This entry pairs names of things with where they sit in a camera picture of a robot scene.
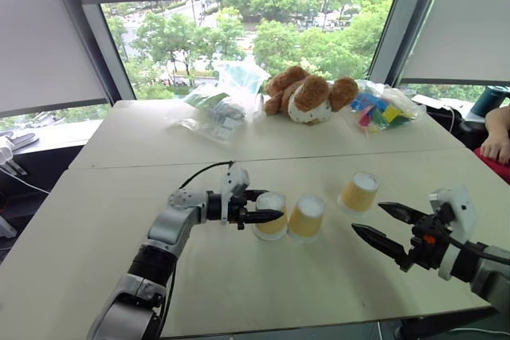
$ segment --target person's hand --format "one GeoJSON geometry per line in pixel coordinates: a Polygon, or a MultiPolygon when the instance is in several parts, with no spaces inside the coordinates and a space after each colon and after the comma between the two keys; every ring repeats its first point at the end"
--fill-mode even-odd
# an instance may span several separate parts
{"type": "Polygon", "coordinates": [[[480,153],[502,165],[510,162],[510,138],[506,135],[488,135],[481,144],[480,153]]]}

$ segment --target stuffed animal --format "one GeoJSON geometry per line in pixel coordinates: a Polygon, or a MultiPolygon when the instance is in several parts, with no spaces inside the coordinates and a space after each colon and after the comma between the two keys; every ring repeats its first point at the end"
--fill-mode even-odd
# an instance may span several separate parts
{"type": "Polygon", "coordinates": [[[358,94],[358,85],[352,78],[342,77],[330,86],[324,78],[294,66],[274,76],[265,91],[271,96],[264,104],[267,115],[282,111],[292,121],[313,125],[350,104],[358,94]]]}

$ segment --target red clothing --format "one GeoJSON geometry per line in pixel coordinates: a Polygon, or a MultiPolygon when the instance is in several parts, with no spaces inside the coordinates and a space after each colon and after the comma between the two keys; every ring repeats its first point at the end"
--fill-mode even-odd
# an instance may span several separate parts
{"type": "Polygon", "coordinates": [[[475,150],[475,154],[481,159],[483,162],[490,167],[494,173],[502,177],[509,185],[510,185],[510,164],[509,165],[501,165],[499,162],[493,161],[492,159],[483,157],[480,154],[480,148],[475,150]]]}

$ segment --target roller shade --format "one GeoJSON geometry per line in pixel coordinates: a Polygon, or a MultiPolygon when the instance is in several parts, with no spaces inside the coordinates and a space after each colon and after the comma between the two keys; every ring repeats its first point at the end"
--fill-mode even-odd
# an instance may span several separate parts
{"type": "Polygon", "coordinates": [[[509,81],[510,0],[436,0],[403,77],[509,81]]]}
{"type": "Polygon", "coordinates": [[[0,0],[0,10],[0,113],[104,99],[61,0],[0,0]]]}

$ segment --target paper cup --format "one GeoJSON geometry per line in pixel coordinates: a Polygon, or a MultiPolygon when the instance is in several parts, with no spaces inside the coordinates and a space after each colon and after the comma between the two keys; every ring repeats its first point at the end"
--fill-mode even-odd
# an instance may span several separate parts
{"type": "Polygon", "coordinates": [[[313,195],[303,195],[296,203],[288,223],[288,234],[302,242],[316,239],[324,216],[324,201],[313,195]]]}
{"type": "Polygon", "coordinates": [[[266,223],[257,223],[253,226],[255,235],[263,240],[280,239],[287,232],[287,209],[285,197],[279,193],[270,191],[263,193],[255,202],[255,209],[271,209],[281,211],[284,215],[278,219],[266,223]]]}
{"type": "Polygon", "coordinates": [[[349,213],[364,213],[374,203],[379,180],[372,174],[358,172],[338,197],[338,204],[349,213]]]}

